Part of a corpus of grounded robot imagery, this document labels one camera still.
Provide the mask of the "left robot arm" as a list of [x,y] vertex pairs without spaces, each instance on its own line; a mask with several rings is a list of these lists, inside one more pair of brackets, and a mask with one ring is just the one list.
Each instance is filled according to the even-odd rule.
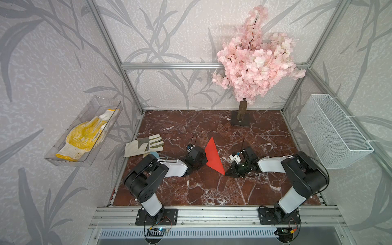
[[205,150],[189,144],[187,154],[177,160],[163,160],[148,154],[124,179],[124,185],[154,220],[163,217],[164,207],[156,191],[165,178],[186,177],[208,162]]

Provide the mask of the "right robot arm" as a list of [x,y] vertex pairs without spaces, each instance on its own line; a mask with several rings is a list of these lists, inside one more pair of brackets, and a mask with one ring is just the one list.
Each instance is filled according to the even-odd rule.
[[284,219],[310,197],[320,193],[329,184],[329,174],[304,152],[283,157],[257,157],[251,147],[232,154],[230,168],[225,176],[245,178],[252,171],[283,173],[291,183],[289,191],[274,205],[276,219]]

